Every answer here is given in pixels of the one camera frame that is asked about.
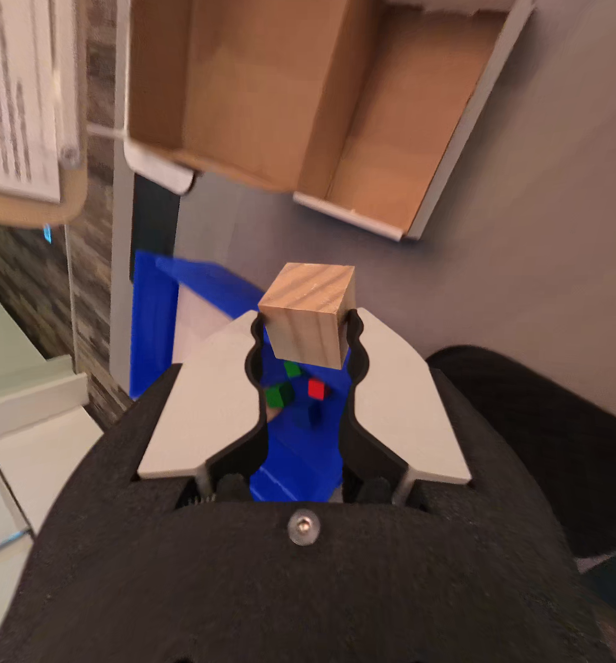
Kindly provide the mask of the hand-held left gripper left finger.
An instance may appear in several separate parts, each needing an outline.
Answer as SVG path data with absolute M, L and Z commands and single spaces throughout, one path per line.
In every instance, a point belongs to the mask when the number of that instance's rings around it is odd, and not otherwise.
M 260 385 L 262 320 L 250 310 L 180 367 L 138 466 L 141 479 L 251 476 L 268 453 Z

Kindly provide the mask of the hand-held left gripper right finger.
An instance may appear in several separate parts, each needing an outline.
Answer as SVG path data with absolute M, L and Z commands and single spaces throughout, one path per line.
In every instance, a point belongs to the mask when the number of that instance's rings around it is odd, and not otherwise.
M 348 314 L 351 386 L 340 420 L 344 467 L 362 483 L 466 485 L 471 472 L 427 362 L 364 308 Z

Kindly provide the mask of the blue plastic bin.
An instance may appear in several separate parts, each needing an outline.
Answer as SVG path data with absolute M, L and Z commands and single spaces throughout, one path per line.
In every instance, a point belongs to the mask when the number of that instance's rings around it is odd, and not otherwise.
M 202 339 L 249 310 L 257 310 L 263 291 L 214 262 L 196 262 L 139 250 L 131 268 L 130 396 L 137 398 L 172 363 L 182 363 Z M 262 349 L 263 389 L 291 381 L 295 400 L 284 409 L 267 409 L 269 453 L 251 478 L 257 501 L 327 502 L 342 484 L 338 448 L 340 418 L 351 386 L 342 369 L 299 364 L 300 377 L 288 379 L 283 360 L 267 334 Z M 322 401 L 322 420 L 309 427 L 306 410 L 310 377 L 330 387 Z

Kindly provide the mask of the natural wooden cube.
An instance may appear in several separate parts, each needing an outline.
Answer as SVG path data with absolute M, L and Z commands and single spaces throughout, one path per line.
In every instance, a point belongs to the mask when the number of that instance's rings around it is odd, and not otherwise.
M 288 262 L 258 307 L 278 360 L 340 370 L 355 308 L 355 267 Z

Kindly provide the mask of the white cardboard mailer box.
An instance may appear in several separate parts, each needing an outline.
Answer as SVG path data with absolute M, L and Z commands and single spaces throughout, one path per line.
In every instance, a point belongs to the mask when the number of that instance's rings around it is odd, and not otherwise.
M 126 138 L 419 239 L 534 1 L 130 1 Z

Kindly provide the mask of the pale cabinet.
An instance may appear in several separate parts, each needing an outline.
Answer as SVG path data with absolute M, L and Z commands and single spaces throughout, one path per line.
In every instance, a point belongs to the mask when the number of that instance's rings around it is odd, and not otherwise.
M 45 359 L 0 303 L 0 437 L 87 404 L 71 356 Z

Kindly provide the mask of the white stand base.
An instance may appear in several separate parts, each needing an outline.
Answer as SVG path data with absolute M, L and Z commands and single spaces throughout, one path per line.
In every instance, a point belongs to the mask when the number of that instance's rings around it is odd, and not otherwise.
M 152 153 L 130 138 L 123 141 L 124 158 L 129 169 L 173 194 L 184 196 L 192 188 L 196 171 Z

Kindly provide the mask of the clipboard with instruction sheet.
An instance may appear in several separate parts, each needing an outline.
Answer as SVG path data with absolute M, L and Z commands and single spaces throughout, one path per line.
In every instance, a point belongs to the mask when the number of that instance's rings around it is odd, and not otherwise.
M 59 164 L 59 203 L 49 203 L 7 195 L 0 192 L 0 225 L 17 228 L 42 228 L 64 225 L 74 220 L 81 212 L 87 197 L 87 11 L 86 2 L 78 1 L 80 7 L 80 31 L 82 37 L 80 57 L 81 83 L 81 137 L 82 162 L 76 170 L 63 169 Z

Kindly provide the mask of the printed instruction sheet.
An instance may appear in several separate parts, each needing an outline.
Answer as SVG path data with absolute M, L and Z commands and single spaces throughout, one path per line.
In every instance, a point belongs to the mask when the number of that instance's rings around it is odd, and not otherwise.
M 0 192 L 61 199 L 48 1 L 0 1 Z

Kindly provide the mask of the white bracket bar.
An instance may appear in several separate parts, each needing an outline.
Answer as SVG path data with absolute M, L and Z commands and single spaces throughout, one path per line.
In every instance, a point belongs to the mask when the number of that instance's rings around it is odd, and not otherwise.
M 58 162 L 76 170 L 82 162 L 79 2 L 50 1 L 49 18 Z

